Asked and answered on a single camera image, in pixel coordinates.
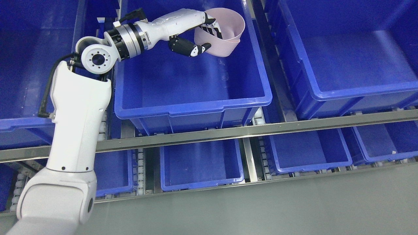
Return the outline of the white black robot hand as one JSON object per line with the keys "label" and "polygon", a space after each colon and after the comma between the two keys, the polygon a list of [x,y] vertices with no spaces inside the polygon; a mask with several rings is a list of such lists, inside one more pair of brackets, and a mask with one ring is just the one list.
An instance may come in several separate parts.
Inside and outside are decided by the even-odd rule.
{"label": "white black robot hand", "polygon": [[152,49],[160,40],[167,41],[169,49],[179,55],[196,57],[210,49],[211,44],[194,44],[188,39],[179,37],[185,31],[200,28],[219,39],[223,38],[218,21],[207,12],[182,8],[163,15],[152,22],[139,22],[145,38],[140,41],[145,50]]}

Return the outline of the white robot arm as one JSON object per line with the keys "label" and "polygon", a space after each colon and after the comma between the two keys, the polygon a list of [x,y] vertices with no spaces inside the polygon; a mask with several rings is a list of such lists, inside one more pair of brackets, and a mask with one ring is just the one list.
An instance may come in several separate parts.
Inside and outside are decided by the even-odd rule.
{"label": "white robot arm", "polygon": [[46,167],[21,192],[9,235],[73,235],[88,221],[97,190],[94,160],[100,125],[111,99],[109,79],[91,79],[70,66],[106,74],[117,61],[151,48],[143,9],[113,23],[104,38],[87,36],[54,63],[38,115],[55,124]]}

